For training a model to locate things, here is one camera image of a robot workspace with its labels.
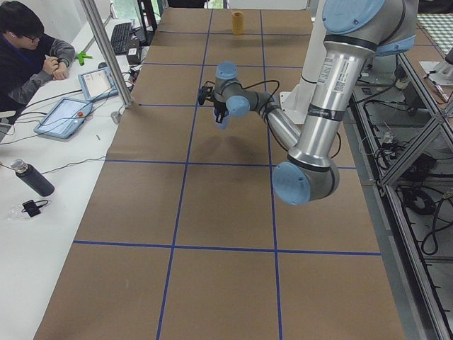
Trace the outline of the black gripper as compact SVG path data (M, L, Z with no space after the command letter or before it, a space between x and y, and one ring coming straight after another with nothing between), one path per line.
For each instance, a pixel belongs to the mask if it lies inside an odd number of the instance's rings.
M215 116L215 122L216 123L221 123L222 117L221 114L226 114L227 113L227 106L225 102L221 101L214 101L214 116Z

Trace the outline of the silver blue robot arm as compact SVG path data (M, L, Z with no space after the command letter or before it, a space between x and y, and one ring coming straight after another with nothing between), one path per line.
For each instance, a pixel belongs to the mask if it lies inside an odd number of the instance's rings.
M256 112L287 150L287 161L273 171L273 190L290 205L325 198L338 187L338 168L329 156L352 90L367 59L396 55L413 47L417 1L326 1L318 9L326 34L326 56L307 108L297 127L273 95L249 91L237 79L232 62L217 66L214 104L218 123L229 116Z

